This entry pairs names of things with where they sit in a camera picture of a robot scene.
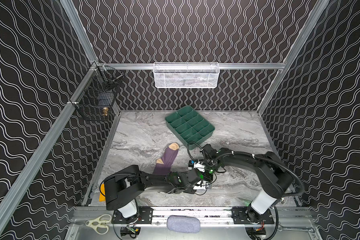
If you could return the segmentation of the purple sock tan toe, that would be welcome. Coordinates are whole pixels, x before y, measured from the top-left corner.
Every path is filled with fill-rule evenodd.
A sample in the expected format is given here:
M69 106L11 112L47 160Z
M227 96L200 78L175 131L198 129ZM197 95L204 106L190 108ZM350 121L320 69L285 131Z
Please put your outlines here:
M171 143L164 151L161 158L156 160L154 175L167 175L171 172L171 167L178 155L180 146L177 143Z

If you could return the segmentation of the green compartment tray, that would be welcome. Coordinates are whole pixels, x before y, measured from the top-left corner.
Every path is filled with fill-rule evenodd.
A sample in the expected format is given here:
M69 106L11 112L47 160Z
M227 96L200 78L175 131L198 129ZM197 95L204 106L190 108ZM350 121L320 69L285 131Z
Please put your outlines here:
M185 147L189 145L190 150L196 148L196 144L201 146L215 131L215 126L191 106L184 106L167 115L165 121L171 132Z

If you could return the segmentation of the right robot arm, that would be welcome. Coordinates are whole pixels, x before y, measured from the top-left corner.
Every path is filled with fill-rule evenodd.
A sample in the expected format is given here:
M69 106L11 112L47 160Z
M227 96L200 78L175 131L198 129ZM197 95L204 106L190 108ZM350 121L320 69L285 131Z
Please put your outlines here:
M256 155L227 148L215 150L211 145L205 145L200 152L213 170L231 166L257 175L262 190L249 204L249 215L261 216L281 198L299 196L305 191L302 180L273 152Z

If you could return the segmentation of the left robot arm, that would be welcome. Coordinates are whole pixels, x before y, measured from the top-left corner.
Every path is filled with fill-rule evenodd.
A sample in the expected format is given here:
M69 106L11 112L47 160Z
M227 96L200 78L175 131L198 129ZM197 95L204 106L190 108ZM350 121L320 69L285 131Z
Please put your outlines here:
M195 194L195 187L210 183L206 173L194 168L185 172L171 172L167 175L148 174L131 165L103 180L101 194L106 199L108 211L118 211L125 219L138 214L136 198L143 192L166 194Z

